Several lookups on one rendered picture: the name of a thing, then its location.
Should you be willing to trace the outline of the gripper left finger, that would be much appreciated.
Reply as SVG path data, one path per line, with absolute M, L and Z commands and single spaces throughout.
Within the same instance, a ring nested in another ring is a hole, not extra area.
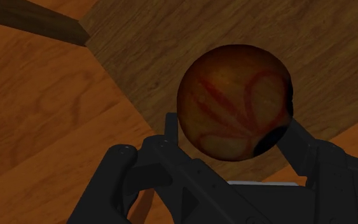
M 150 188 L 174 224 L 269 224 L 208 165 L 178 147 L 175 113 L 167 113 L 165 133 L 145 138 L 139 150 L 127 144 L 107 150 L 67 224 L 131 224 L 131 206 Z

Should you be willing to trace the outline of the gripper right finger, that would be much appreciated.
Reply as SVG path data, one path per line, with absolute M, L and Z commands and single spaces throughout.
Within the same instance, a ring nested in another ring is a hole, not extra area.
M 314 138 L 295 119 L 277 146 L 315 192 L 314 224 L 358 224 L 358 157 Z

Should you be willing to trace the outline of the orange ball with red lines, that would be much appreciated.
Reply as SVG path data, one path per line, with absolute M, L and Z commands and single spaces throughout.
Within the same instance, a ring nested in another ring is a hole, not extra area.
M 263 154 L 293 117 L 293 85 L 285 65 L 252 45 L 224 45 L 196 59 L 177 92 L 177 116 L 188 141 L 222 161 Z

